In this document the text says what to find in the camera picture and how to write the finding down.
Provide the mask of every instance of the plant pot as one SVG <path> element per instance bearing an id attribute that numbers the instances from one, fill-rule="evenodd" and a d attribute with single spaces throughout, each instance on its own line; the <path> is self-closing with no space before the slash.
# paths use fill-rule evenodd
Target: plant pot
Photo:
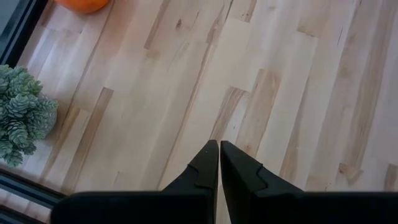
<path id="1" fill-rule="evenodd" d="M 80 13 L 95 12 L 104 7 L 109 0 L 55 0 L 66 8 Z"/>

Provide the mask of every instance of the wood grain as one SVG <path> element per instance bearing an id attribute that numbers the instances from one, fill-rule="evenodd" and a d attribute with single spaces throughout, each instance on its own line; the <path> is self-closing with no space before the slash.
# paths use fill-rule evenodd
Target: wood grain
<path id="1" fill-rule="evenodd" d="M 49 1 L 19 65 L 58 100 L 6 168 L 66 194 L 161 190 L 209 138 L 304 190 L 397 190 L 398 2 Z M 231 223 L 219 180 L 217 223 Z M 46 222 L 49 210 L 0 191 Z"/>
<path id="2" fill-rule="evenodd" d="M 256 156 L 260 140 L 266 130 L 279 85 L 280 74 L 259 71 L 236 140 L 236 146 L 252 157 Z"/>
<path id="3" fill-rule="evenodd" d="M 88 120 L 85 132 L 80 139 L 79 146 L 76 149 L 76 153 L 73 156 L 72 163 L 69 166 L 68 172 L 62 183 L 61 192 L 70 194 L 76 186 L 76 182 L 79 178 L 80 169 L 83 166 L 86 156 L 90 150 L 91 143 L 96 134 L 96 130 L 100 125 L 101 119 L 104 115 L 104 111 L 108 106 L 108 103 L 112 97 L 113 90 L 103 88 L 97 104 L 95 105 L 94 111 Z"/>

